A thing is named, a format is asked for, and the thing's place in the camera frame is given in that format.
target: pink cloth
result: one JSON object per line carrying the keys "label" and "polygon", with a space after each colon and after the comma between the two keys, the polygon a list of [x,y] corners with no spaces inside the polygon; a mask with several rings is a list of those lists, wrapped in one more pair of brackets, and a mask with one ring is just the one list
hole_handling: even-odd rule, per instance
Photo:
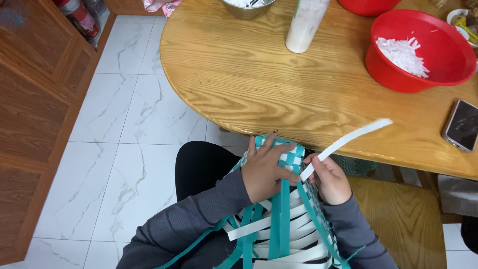
{"label": "pink cloth", "polygon": [[176,9],[177,6],[179,6],[182,1],[183,0],[174,0],[169,3],[160,3],[156,0],[143,0],[143,4],[144,9],[148,12],[156,12],[160,8],[163,9],[166,18],[169,18],[169,16],[171,16],[171,13],[173,13],[173,11]]}

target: round wooden table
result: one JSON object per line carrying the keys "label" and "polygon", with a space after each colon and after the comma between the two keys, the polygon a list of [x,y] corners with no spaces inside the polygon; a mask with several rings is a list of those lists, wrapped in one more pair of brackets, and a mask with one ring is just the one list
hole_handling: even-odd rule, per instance
{"label": "round wooden table", "polygon": [[[388,90],[364,64],[373,18],[331,0],[309,50],[295,54],[285,47],[295,5],[277,0],[267,14],[246,21],[229,14],[220,0],[184,0],[166,22],[160,44],[173,89],[226,129],[245,135],[278,129],[280,136],[318,150],[378,118],[391,118],[394,124],[337,153],[478,179],[478,152],[462,153],[440,136],[455,99],[478,105],[477,75],[417,94]],[[437,13],[428,0],[404,0],[398,8]]]}

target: white bottle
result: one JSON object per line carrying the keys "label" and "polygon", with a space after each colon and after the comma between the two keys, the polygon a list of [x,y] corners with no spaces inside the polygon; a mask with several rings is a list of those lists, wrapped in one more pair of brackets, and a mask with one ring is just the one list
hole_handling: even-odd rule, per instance
{"label": "white bottle", "polygon": [[285,46],[292,52],[305,52],[312,42],[330,0],[298,0]]}

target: red plastic bowl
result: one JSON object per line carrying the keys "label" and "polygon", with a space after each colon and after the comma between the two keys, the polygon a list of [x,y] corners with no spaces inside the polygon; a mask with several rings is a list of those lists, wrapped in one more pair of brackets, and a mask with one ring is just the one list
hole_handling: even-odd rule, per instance
{"label": "red plastic bowl", "polygon": [[338,0],[344,9],[366,17],[377,17],[394,9],[401,0]]}
{"label": "red plastic bowl", "polygon": [[[415,37],[415,50],[430,70],[429,78],[419,78],[394,65],[379,50],[375,41],[409,40]],[[393,10],[382,14],[372,25],[371,43],[365,65],[381,85],[399,92],[416,93],[434,86],[461,84],[475,74],[476,57],[463,36],[446,22],[420,11]]]}

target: stainless steel bowl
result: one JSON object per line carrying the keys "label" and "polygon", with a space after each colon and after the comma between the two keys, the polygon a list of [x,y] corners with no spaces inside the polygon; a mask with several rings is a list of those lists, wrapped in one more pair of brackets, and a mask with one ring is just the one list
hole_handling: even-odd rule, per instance
{"label": "stainless steel bowl", "polygon": [[234,15],[234,17],[243,20],[252,20],[255,19],[263,14],[265,14],[269,8],[271,8],[272,4],[274,4],[275,0],[264,0],[264,5],[260,7],[252,7],[252,8],[240,8],[233,6],[227,3],[224,0],[221,0],[224,4],[224,7]]}

